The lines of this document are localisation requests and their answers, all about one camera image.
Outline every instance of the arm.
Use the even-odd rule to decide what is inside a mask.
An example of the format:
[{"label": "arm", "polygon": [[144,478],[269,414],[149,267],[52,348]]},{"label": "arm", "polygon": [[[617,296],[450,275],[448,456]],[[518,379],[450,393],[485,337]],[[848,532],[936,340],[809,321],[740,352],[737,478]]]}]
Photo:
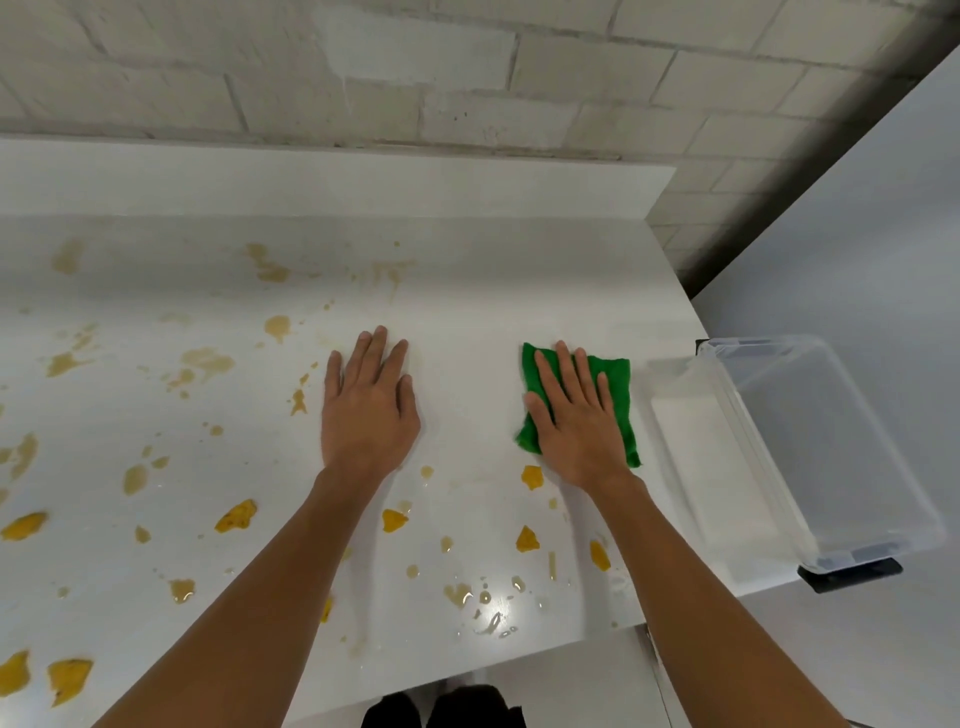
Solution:
[{"label": "arm", "polygon": [[321,451],[306,501],[95,728],[279,726],[360,515],[420,432],[407,345],[383,363],[387,331],[360,334],[341,381],[327,362]]},{"label": "arm", "polygon": [[586,491],[634,580],[643,614],[694,728],[847,728],[849,725],[670,525],[626,466],[610,385],[590,379],[557,345],[563,387],[542,354],[537,365],[556,423],[543,400],[524,401],[543,458]]}]

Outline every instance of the forearm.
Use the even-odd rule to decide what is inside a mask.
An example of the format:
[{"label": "forearm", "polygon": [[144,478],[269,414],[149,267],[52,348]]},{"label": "forearm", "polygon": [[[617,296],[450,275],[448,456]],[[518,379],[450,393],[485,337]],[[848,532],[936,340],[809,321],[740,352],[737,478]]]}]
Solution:
[{"label": "forearm", "polygon": [[846,728],[663,516],[642,481],[624,476],[591,494],[694,728]]},{"label": "forearm", "polygon": [[366,484],[341,482],[355,477],[323,471],[293,518],[96,728],[279,726],[363,512],[366,501],[349,493]]}]

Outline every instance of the right hand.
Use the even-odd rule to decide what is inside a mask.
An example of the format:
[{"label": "right hand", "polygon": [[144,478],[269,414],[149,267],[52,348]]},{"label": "right hand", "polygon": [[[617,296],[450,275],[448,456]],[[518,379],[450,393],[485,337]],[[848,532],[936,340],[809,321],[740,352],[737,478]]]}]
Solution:
[{"label": "right hand", "polygon": [[583,349],[576,351],[576,369],[563,341],[557,342],[557,357],[563,387],[546,357],[540,352],[534,354],[556,423],[550,419],[550,411],[538,395],[527,392],[523,396],[523,403],[537,426],[543,460],[561,478],[588,493],[624,476],[632,477],[627,468],[623,437],[613,414],[607,375],[601,373],[597,378],[598,393]]}]

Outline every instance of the green cloth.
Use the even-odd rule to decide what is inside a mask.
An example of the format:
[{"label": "green cloth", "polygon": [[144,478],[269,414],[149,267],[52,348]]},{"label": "green cloth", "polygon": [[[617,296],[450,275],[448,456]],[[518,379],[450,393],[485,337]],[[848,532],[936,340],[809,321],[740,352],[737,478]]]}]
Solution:
[{"label": "green cloth", "polygon": [[[552,349],[538,350],[533,344],[523,345],[521,362],[527,391],[536,393],[546,402],[552,418],[553,407],[550,406],[550,400],[543,391],[540,372],[537,370],[537,362],[534,361],[534,352],[536,351],[543,352],[554,376],[563,386],[564,382],[560,376],[560,360],[557,358],[557,353]],[[620,427],[620,434],[623,436],[623,447],[627,451],[627,465],[631,468],[639,468],[640,456],[636,452],[636,437],[634,436],[634,429],[630,426],[630,359],[600,359],[596,356],[588,356],[587,362],[590,366],[590,377],[594,384],[596,384],[597,375],[601,372],[607,373],[610,394],[613,398],[613,414],[616,417],[617,425]],[[523,428],[516,436],[516,443],[527,452],[540,454],[540,438],[537,435],[537,426],[534,425],[529,412],[527,413],[527,419],[523,422]]]}]

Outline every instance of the hand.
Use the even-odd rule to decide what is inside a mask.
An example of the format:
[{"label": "hand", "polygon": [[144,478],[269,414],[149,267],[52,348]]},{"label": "hand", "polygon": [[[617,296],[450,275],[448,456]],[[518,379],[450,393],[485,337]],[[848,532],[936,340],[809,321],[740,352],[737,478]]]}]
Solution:
[{"label": "hand", "polygon": [[410,375],[400,376],[407,342],[401,339],[382,363],[387,329],[364,331],[341,378],[343,357],[326,363],[320,450],[327,469],[372,490],[396,470],[420,434]]},{"label": "hand", "polygon": [[553,407],[556,423],[550,419],[550,411],[538,395],[527,392],[523,396],[537,426],[546,464],[568,483],[588,493],[617,478],[632,477],[627,468],[623,437],[613,415],[607,375],[601,373],[597,378],[598,395],[583,349],[576,351],[576,369],[563,341],[557,342],[557,357],[563,387],[553,375],[546,357],[540,352],[534,354],[543,391]]}]

